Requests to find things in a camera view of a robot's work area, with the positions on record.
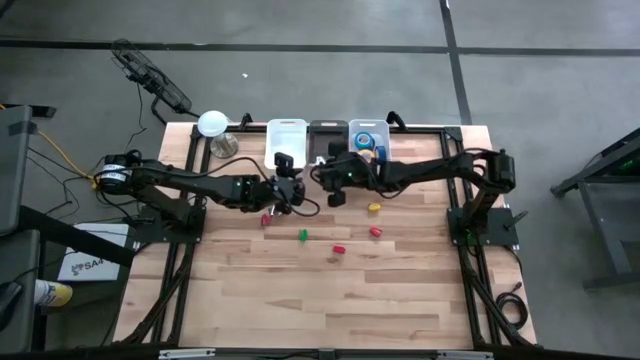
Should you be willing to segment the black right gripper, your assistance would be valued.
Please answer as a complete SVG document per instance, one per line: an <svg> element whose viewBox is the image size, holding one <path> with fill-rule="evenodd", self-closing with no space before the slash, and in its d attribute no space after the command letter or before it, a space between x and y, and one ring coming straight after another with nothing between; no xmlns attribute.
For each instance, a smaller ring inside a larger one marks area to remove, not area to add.
<svg viewBox="0 0 640 360"><path fill-rule="evenodd" d="M325 162L313 167L313 180L327 192L339 192L343 187L380 192L377 168L375 157L351 152L345 141L333 140Z"/></svg>

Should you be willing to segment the dark grey plastic bin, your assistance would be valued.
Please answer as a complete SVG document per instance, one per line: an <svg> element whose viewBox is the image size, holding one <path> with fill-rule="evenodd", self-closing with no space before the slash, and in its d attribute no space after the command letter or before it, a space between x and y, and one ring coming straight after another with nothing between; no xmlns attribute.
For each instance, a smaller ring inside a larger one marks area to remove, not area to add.
<svg viewBox="0 0 640 360"><path fill-rule="evenodd" d="M313 120L308 126L307 165L312 169L317 156L329 157L329 144L345 142L349 125L342 120Z"/></svg>

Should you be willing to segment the translucent white plastic bin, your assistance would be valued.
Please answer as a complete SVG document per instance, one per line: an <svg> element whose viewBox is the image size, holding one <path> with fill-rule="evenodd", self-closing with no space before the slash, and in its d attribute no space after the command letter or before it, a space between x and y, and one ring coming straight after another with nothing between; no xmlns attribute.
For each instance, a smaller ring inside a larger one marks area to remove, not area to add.
<svg viewBox="0 0 640 360"><path fill-rule="evenodd" d="M389 125L385 120L378 119L353 119L349 122L349 135L348 135L348 148L351 152L358 153L357 148L354 146L354 137L358 132L365 131L370 133L375 139L375 147L383 145L386 147L387 157L386 161L392 159L391 146L390 146L390 130Z"/></svg>

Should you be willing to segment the white printed box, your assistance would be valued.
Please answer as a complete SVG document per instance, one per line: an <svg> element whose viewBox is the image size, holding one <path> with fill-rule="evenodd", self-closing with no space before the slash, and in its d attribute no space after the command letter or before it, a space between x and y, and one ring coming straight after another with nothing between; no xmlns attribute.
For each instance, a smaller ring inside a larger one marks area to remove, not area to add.
<svg viewBox="0 0 640 360"><path fill-rule="evenodd" d="M75 228L87 231L113 244L124 247L130 235L126 224L80 223ZM60 282L115 281L120 266L95 256L68 248L57 280Z"/></svg>

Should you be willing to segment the black diagonal beam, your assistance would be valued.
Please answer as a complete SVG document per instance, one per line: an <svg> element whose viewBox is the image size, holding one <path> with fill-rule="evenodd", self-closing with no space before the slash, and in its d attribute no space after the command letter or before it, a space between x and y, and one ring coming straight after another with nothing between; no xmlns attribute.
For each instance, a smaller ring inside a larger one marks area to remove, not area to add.
<svg viewBox="0 0 640 360"><path fill-rule="evenodd" d="M20 207L17 228L19 230L37 230L45 241L70 247L80 253L127 268L132 265L135 257L133 250L77 229L26 206Z"/></svg>

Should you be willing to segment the yellow white bottle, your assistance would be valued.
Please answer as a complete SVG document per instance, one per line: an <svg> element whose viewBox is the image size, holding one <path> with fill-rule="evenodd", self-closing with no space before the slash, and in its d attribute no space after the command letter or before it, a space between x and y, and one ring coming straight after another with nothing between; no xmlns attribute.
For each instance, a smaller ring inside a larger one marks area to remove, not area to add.
<svg viewBox="0 0 640 360"><path fill-rule="evenodd" d="M73 296L71 286L36 279L34 287L34 303L43 307L63 307Z"/></svg>

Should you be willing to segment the grey cabinet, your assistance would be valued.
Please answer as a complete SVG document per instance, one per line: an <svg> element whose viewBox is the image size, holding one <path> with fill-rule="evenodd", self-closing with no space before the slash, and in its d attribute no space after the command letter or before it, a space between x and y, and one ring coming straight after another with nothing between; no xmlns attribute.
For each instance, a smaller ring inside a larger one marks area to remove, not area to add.
<svg viewBox="0 0 640 360"><path fill-rule="evenodd" d="M31 349L38 231L0 237L0 355Z"/></svg>
<svg viewBox="0 0 640 360"><path fill-rule="evenodd" d="M31 118L28 106L0 110L0 236L18 225Z"/></svg>

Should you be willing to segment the black metal stand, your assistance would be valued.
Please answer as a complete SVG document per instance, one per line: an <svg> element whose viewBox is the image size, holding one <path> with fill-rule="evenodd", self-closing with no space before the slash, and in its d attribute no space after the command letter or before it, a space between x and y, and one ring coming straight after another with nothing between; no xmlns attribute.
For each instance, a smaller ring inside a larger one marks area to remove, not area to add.
<svg viewBox="0 0 640 360"><path fill-rule="evenodd" d="M610 275L586 280L583 288L640 284L640 127L550 188L556 198L572 190L580 193L611 266Z"/></svg>

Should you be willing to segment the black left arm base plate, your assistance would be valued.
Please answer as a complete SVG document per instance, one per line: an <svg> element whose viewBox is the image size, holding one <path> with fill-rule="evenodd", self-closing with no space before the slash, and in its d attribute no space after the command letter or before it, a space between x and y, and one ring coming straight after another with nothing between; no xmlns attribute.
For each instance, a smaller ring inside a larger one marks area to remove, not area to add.
<svg viewBox="0 0 640 360"><path fill-rule="evenodd" d="M196 244L202 240L205 218L203 206L190 206L183 217L144 206L133 228L139 242Z"/></svg>

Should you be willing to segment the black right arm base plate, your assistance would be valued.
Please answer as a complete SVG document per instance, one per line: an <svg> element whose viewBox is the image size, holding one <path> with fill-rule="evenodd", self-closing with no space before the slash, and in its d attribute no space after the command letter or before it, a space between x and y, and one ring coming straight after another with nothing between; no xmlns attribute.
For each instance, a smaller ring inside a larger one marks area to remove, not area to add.
<svg viewBox="0 0 640 360"><path fill-rule="evenodd" d="M449 236L453 245L462 246L513 246L519 244L516 218L510 209L491 208L479 220L465 221L463 209L446 212Z"/></svg>

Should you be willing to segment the silver metal bracket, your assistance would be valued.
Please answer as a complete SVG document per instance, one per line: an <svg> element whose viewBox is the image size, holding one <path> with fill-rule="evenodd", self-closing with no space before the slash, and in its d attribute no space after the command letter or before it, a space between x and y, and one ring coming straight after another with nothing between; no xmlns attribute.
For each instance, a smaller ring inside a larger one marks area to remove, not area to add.
<svg viewBox="0 0 640 360"><path fill-rule="evenodd" d="M494 356L491 352L442 350L434 360L494 360Z"/></svg>
<svg viewBox="0 0 640 360"><path fill-rule="evenodd" d="M161 350L158 360L214 360L215 348L183 348Z"/></svg>

